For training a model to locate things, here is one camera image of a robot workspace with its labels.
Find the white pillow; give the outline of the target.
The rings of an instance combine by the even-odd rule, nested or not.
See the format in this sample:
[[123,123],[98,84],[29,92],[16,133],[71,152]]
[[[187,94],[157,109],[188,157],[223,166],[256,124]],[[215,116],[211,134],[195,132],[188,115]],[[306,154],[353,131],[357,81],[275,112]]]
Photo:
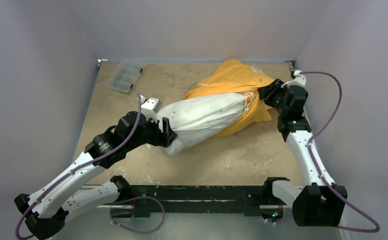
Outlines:
[[177,134],[168,147],[162,147],[167,157],[173,157],[216,135],[238,120],[250,107],[244,94],[219,93],[180,100],[163,107],[157,118],[168,118]]

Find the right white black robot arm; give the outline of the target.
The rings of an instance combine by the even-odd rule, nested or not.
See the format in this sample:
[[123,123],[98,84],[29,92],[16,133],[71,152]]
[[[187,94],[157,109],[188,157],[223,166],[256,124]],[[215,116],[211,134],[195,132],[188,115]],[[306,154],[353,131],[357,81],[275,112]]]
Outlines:
[[301,227],[337,227],[348,193],[326,171],[312,139],[312,129],[303,115],[308,92],[300,85],[276,79],[259,88],[260,100],[279,114],[278,131],[300,168],[304,186],[298,189],[285,178],[269,178],[263,199],[273,204],[282,200],[292,208],[295,223]]

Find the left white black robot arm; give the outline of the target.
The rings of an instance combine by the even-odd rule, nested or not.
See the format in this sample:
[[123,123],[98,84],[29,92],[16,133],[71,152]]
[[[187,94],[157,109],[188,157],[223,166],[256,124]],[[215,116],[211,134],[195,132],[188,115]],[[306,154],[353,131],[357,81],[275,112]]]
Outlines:
[[57,234],[73,217],[103,204],[135,203],[143,199],[128,181],[118,175],[99,187],[77,194],[89,180],[126,158],[128,152],[144,144],[168,147],[176,140],[177,133],[169,119],[146,118],[139,111],[121,117],[116,125],[95,136],[79,157],[54,180],[32,194],[19,194],[14,203],[22,216],[15,228],[19,234],[26,224],[31,235],[46,240]]

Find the orange Mickey Mouse pillowcase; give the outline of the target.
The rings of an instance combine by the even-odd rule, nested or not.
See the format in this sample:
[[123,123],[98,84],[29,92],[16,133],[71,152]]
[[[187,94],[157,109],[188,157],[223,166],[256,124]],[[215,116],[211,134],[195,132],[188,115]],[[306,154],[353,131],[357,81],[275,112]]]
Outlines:
[[199,81],[187,93],[186,99],[215,94],[241,93],[244,97],[244,112],[231,125],[214,134],[212,138],[233,135],[253,123],[272,120],[270,108],[260,100],[258,89],[267,87],[274,79],[261,70],[242,63],[237,59],[223,61],[217,70],[207,78]]

